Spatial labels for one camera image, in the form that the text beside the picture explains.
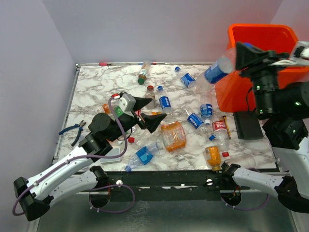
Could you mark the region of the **large Pepsi bottle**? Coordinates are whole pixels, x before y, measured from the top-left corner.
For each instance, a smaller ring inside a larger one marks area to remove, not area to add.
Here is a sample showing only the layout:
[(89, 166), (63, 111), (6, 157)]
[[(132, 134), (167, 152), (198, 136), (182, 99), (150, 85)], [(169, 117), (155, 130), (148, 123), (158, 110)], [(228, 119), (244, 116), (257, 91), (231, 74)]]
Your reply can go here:
[(210, 65), (205, 71), (198, 75), (197, 93), (207, 93), (217, 82), (235, 71), (236, 65), (236, 48), (230, 48)]

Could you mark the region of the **large crushed orange bottle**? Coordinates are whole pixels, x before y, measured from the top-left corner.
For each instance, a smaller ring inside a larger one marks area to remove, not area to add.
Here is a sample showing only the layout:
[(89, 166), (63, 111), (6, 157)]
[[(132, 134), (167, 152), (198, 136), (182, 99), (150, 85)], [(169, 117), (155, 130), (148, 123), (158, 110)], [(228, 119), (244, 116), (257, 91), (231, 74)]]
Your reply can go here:
[(161, 133), (163, 144), (168, 152), (171, 153), (186, 146), (186, 135), (180, 122), (162, 125)]

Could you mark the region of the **crushed blue label water bottle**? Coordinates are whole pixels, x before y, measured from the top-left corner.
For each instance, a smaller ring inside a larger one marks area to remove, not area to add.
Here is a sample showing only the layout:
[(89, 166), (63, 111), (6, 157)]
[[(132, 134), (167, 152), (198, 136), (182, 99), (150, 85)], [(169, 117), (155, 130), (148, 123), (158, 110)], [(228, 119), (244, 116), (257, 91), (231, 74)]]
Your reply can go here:
[(140, 148), (128, 161), (125, 171), (129, 173), (139, 166), (148, 164), (160, 150), (161, 145), (158, 142)]

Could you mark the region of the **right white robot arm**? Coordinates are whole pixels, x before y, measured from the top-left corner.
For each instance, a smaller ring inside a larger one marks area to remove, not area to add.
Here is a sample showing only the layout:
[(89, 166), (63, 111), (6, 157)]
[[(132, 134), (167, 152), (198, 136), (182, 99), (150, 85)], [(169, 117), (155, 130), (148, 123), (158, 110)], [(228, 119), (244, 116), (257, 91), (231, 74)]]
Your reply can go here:
[(256, 116), (265, 120), (263, 130), (274, 153), (289, 171), (286, 176), (255, 172), (238, 164), (223, 164), (222, 187), (249, 187), (267, 193), (291, 211), (309, 211), (309, 84), (278, 86), (279, 71), (289, 66), (308, 66), (309, 44), (298, 41), (291, 53), (261, 50), (236, 43), (235, 69), (253, 85)]

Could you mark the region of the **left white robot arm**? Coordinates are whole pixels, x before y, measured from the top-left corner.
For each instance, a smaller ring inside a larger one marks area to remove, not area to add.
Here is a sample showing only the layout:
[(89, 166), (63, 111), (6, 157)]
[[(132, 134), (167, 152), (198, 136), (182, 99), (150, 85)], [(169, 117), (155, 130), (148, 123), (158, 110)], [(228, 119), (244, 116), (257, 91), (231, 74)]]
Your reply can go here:
[(96, 114), (88, 126), (89, 134), (67, 156), (33, 177), (19, 177), (14, 181), (16, 202), (12, 214), (34, 221), (73, 194), (112, 188), (108, 175), (94, 164), (100, 159), (109, 159), (107, 154), (113, 149), (110, 143), (119, 137), (124, 139), (124, 148), (114, 158), (122, 157), (128, 149), (126, 131), (135, 125), (149, 133), (156, 131), (167, 114), (137, 114), (150, 102), (150, 98), (128, 93), (111, 96), (108, 106), (112, 117), (106, 113)]

